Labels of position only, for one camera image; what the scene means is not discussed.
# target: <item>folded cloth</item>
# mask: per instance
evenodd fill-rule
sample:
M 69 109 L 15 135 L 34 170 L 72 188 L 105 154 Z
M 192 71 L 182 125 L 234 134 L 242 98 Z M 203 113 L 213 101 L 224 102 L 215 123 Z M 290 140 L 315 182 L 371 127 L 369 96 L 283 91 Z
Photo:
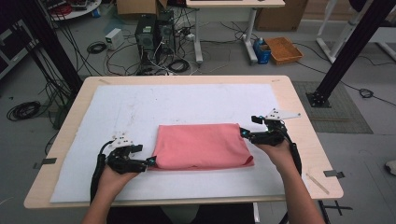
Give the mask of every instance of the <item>folded cloth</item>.
M 160 125 L 154 169 L 216 170 L 254 165 L 238 124 Z

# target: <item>white sheet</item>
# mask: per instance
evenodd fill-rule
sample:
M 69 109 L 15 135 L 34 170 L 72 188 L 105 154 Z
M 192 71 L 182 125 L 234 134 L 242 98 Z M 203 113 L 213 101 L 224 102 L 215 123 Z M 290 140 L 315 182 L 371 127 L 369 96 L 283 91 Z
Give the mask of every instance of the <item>white sheet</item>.
M 80 124 L 52 195 L 52 203 L 88 202 L 96 157 L 115 133 L 126 133 L 149 157 L 159 124 L 239 123 L 253 132 L 264 125 L 250 116 L 278 108 L 270 85 L 100 86 Z M 247 141 L 255 165 L 219 171 L 147 171 L 133 179 L 116 200 L 165 200 L 284 194 L 268 157 Z

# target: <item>gray floor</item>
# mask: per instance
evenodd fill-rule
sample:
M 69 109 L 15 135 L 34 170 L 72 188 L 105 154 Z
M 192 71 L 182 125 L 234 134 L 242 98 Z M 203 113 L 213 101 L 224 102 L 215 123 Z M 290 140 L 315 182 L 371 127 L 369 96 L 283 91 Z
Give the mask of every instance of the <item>gray floor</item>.
M 85 48 L 94 41 L 104 41 L 104 36 L 115 27 L 119 27 L 128 35 L 134 33 L 133 21 L 122 21 L 108 14 L 98 19 L 89 15 L 71 20 L 70 30 L 76 39 L 84 56 Z M 237 23 L 245 28 L 243 22 Z M 298 32 L 270 33 L 254 32 L 257 36 L 285 36 L 294 43 L 304 44 L 323 57 L 315 42 L 320 23 L 303 21 Z M 343 28 L 343 23 L 332 22 L 324 33 L 325 38 L 334 40 Z M 202 39 L 234 40 L 234 31 L 225 28 L 218 22 L 202 24 Z M 64 37 L 61 42 L 75 63 L 75 54 Z M 300 63 L 327 72 L 330 64 L 311 49 L 296 45 L 303 52 Z M 191 43 L 185 46 L 186 59 L 193 61 Z M 203 43 L 205 62 L 198 68 L 191 63 L 192 70 L 181 75 L 286 75 L 295 81 L 321 81 L 324 74 L 308 69 L 297 63 L 285 65 L 250 66 L 246 52 L 240 42 L 233 44 Z M 102 74 L 105 53 L 90 55 L 89 63 Z M 343 80 L 348 85 L 358 89 L 369 89 L 375 96 L 396 103 L 395 64 L 376 44 L 368 44 L 361 53 L 374 63 L 393 63 L 374 66 L 359 57 L 347 71 Z M 129 67 L 138 60 L 135 47 L 126 48 L 112 58 L 114 64 Z M 87 76 L 83 68 L 79 72 Z M 45 93 L 39 94 L 45 88 L 46 82 L 35 63 L 26 57 L 7 76 L 0 80 L 0 223 L 78 223 L 86 208 L 78 209 L 48 209 L 28 210 L 23 207 L 23 201 L 38 173 L 34 164 L 45 158 L 45 146 L 56 131 L 51 128 L 48 118 L 37 118 L 18 122 L 7 120 L 6 113 L 14 105 L 37 100 L 44 104 Z M 345 195 L 338 200 L 342 206 L 350 206 L 352 211 L 344 210 L 340 216 L 337 210 L 328 209 L 332 223 L 396 223 L 396 176 L 389 175 L 383 169 L 386 161 L 396 160 L 396 106 L 381 102 L 375 98 L 362 99 L 359 93 L 346 88 L 354 103 L 370 125 L 374 134 L 342 134 L 318 133 L 332 167 L 346 175 L 340 179 Z M 260 203 L 262 223 L 277 223 L 285 212 L 284 203 Z M 193 214 L 193 208 L 168 207 L 167 212 L 179 218 L 183 223 Z

